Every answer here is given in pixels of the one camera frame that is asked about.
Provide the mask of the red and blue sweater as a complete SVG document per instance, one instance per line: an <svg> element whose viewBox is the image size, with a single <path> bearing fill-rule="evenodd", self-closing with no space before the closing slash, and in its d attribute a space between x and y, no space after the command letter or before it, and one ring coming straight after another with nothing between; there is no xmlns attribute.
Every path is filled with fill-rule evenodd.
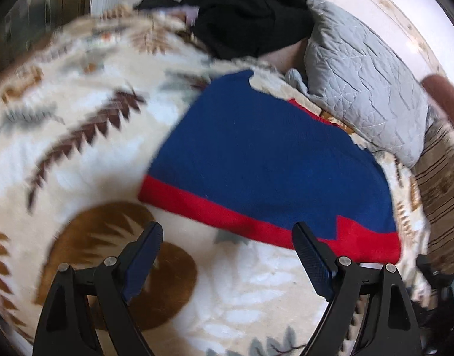
<svg viewBox="0 0 454 356"><path fill-rule="evenodd" d="M139 199L285 248L304 222L336 255L399 261L391 192L372 154L297 101L253 89L251 77L221 76L203 90L151 162Z"/></svg>

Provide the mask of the black clothes pile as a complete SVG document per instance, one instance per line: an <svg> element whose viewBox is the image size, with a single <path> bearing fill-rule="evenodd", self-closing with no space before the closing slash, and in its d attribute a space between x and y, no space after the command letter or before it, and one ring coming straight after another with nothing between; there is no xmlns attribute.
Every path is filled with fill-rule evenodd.
<svg viewBox="0 0 454 356"><path fill-rule="evenodd" d="M193 7L192 33L218 59L259 57L310 37L307 0L141 0L135 10Z"/></svg>

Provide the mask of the striped beige cushion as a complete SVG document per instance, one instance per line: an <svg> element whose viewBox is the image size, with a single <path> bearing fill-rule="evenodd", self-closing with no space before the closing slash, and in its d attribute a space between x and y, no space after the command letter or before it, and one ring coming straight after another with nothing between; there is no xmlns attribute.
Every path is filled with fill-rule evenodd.
<svg viewBox="0 0 454 356"><path fill-rule="evenodd" d="M430 224L428 256L441 272L454 272L454 127L438 119L426 131L412 168Z"/></svg>

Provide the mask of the leaf pattern blanket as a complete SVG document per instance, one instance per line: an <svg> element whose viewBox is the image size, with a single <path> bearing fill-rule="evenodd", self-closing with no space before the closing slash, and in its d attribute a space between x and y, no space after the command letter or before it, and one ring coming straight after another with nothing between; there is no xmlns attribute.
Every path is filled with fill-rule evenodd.
<svg viewBox="0 0 454 356"><path fill-rule="evenodd" d="M215 79L252 72L251 87L295 100L343 129L385 173L401 244L394 263L412 300L430 287L415 259L429 223L412 167L307 99L272 65L217 60L164 14L121 9L62 27L0 80L0 318L22 355L60 264L91 268L151 222L160 252L130 313L157 355L298 355L326 301L293 246L239 236L142 202L163 143Z"/></svg>

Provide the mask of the brown pink headboard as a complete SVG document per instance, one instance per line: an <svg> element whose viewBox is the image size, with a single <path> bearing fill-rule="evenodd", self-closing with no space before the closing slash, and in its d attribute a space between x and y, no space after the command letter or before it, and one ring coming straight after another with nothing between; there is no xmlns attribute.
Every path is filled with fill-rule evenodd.
<svg viewBox="0 0 454 356"><path fill-rule="evenodd" d="M454 85L449 79L438 74L425 77L421 81L421 85L454 126Z"/></svg>

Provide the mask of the grey quilted pillow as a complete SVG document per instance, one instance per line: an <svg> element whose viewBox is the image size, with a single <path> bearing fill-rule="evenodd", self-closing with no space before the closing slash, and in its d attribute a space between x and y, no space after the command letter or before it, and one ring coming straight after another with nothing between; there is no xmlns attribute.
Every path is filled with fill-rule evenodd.
<svg viewBox="0 0 454 356"><path fill-rule="evenodd" d="M326 0L308 0L315 21L304 73L286 81L378 150L414 166L429 127L428 96L398 55L370 27Z"/></svg>

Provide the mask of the purple cloth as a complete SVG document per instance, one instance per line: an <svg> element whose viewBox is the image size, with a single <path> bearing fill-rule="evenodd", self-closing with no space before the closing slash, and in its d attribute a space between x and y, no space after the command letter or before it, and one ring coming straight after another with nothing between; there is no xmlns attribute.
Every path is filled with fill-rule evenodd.
<svg viewBox="0 0 454 356"><path fill-rule="evenodd" d="M167 15L179 18L188 27L192 27L199 15L200 8L197 6L181 5L167 10Z"/></svg>

